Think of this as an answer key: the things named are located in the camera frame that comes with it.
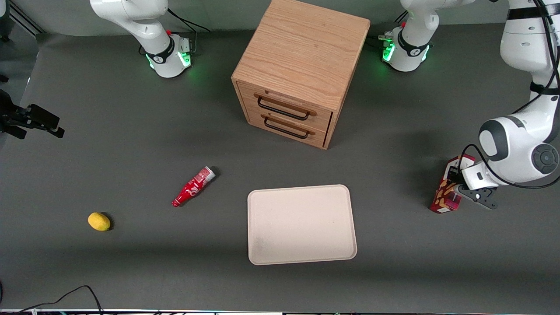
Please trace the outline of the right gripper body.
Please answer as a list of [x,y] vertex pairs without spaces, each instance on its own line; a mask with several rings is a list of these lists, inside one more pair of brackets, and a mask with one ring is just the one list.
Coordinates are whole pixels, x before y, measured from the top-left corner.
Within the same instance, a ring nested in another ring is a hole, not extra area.
[[15,105],[12,102],[12,98],[10,97],[10,95],[3,91],[0,90],[0,116],[1,116],[1,128],[5,127],[5,119],[4,116],[9,116],[11,114],[14,114],[16,116],[22,116],[24,114],[27,114],[29,111],[29,106],[27,107],[21,107],[18,105]]

